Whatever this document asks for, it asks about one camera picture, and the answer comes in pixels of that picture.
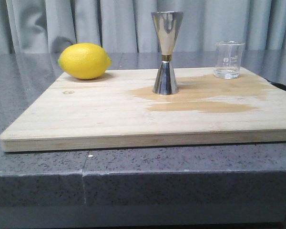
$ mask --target jigger top cup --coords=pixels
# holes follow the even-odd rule
[[[183,19],[183,12],[159,11],[151,14],[162,55],[172,55]]]

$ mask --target bamboo cutting board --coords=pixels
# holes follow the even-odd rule
[[[152,92],[157,69],[94,80],[63,73],[1,135],[4,151],[286,141],[286,92],[242,68],[175,69],[179,93]]]

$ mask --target small glass beaker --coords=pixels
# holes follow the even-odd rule
[[[214,75],[222,79],[234,79],[239,76],[244,42],[216,42],[216,64]]]

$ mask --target jigger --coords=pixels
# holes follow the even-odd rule
[[[162,54],[153,92],[163,95],[176,94],[178,87],[171,61],[183,12],[152,12],[152,18]]]

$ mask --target cutting board edge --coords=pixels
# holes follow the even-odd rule
[[[35,140],[2,140],[0,145],[4,152],[52,151],[52,150],[79,150],[103,149],[124,147],[148,146],[188,146],[188,145],[215,145],[215,144],[241,144],[286,142],[285,130],[258,130],[227,131],[217,133],[187,133],[187,134],[161,134],[161,135],[122,135],[106,137]]]

